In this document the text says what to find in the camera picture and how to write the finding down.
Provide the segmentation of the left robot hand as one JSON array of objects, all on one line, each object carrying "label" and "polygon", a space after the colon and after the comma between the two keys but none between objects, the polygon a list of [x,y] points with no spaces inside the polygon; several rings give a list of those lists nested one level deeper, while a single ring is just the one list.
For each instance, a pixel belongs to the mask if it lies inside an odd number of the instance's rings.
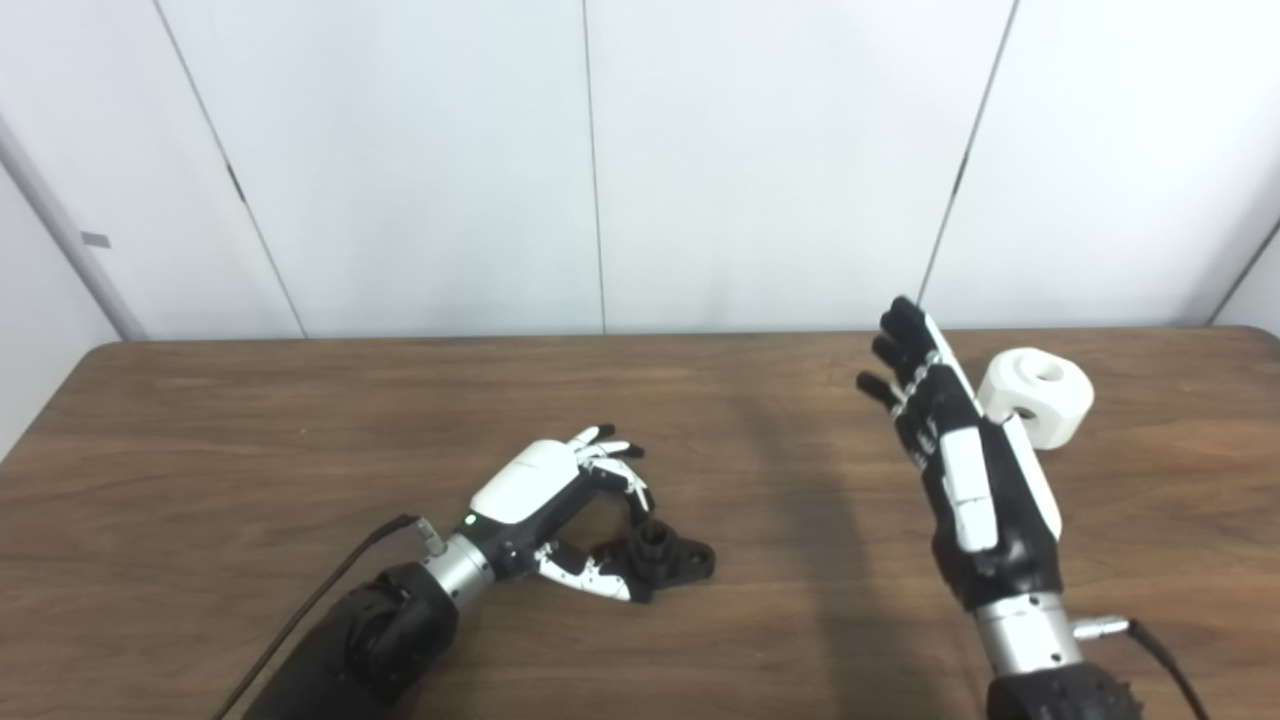
[{"label": "left robot hand", "polygon": [[561,530],[596,496],[627,505],[632,527],[648,521],[655,502],[628,465],[645,451],[613,439],[612,424],[589,427],[570,439],[538,439],[508,461],[470,500],[448,539],[480,587],[539,575],[570,589],[649,603],[653,592],[590,553],[561,541]]}]

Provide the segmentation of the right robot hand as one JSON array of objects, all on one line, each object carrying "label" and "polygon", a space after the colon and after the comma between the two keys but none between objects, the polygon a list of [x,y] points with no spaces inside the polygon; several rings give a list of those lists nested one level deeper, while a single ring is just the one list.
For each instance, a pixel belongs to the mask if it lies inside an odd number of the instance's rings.
[{"label": "right robot hand", "polygon": [[1030,482],[1034,454],[983,411],[932,318],[899,296],[870,347],[893,375],[861,372],[858,388],[886,410],[920,473],[934,515],[931,548],[956,601],[973,612],[1061,593],[1060,519],[1047,487]]}]

